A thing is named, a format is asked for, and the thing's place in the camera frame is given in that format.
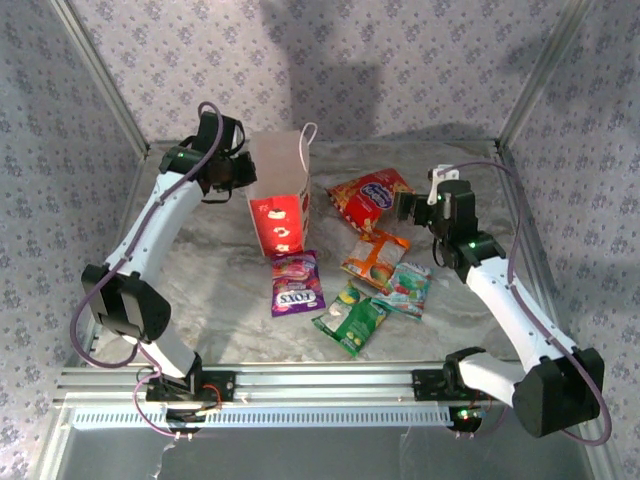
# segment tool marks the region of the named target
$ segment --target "robotic arm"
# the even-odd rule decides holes
[[[188,348],[169,323],[171,306],[155,290],[160,266],[169,252],[184,219],[201,203],[224,203],[231,192],[256,181],[249,153],[239,153],[244,143],[242,123],[230,117],[204,112],[196,136],[185,139],[163,157],[153,192],[126,238],[104,265],[88,265],[82,274],[85,292],[91,292],[121,259],[126,262],[91,298],[98,323],[126,341],[140,344],[158,364],[162,377],[155,382],[163,400],[195,401],[206,383],[198,354]],[[163,194],[196,166],[212,148],[218,128],[222,138],[211,158],[189,181],[166,198]],[[204,200],[210,190],[228,192],[226,200]],[[154,215],[145,224],[150,209]],[[132,242],[137,240],[131,251]]]
[[[440,165],[429,176],[430,194],[398,193],[395,213],[400,220],[410,217],[414,224],[429,227],[436,263],[455,270],[489,307],[521,363],[499,361],[479,347],[456,352],[447,356],[444,365],[448,389],[471,388],[501,400],[513,407],[521,424],[535,437],[598,417],[600,405],[594,393],[565,352],[570,352],[602,391],[604,362],[600,355],[593,348],[578,349],[517,277],[509,283],[504,250],[491,235],[478,230],[469,182],[459,180],[451,165]],[[438,252],[444,264],[439,263]],[[532,321],[531,314],[543,328]],[[550,333],[548,338],[543,331]]]

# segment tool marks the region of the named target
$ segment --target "red chip bag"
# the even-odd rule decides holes
[[[356,230],[371,233],[396,192],[413,192],[394,168],[370,173],[327,190],[331,201]]]

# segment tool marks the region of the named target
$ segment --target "patterned wall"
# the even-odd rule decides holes
[[[565,0],[73,3],[149,141],[203,99],[253,131],[452,140],[498,136]]]
[[[0,15],[0,478],[27,478],[79,274],[115,240],[137,159],[47,2]]]
[[[629,478],[640,478],[640,6],[596,2],[516,140],[560,314],[607,364]]]

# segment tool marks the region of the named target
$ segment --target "green snack packet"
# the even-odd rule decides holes
[[[349,281],[329,309],[312,322],[355,357],[387,314]]]

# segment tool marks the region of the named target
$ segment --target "orange snack packet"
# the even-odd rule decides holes
[[[382,230],[365,232],[342,263],[342,268],[380,290],[410,246],[411,242],[406,238]]]

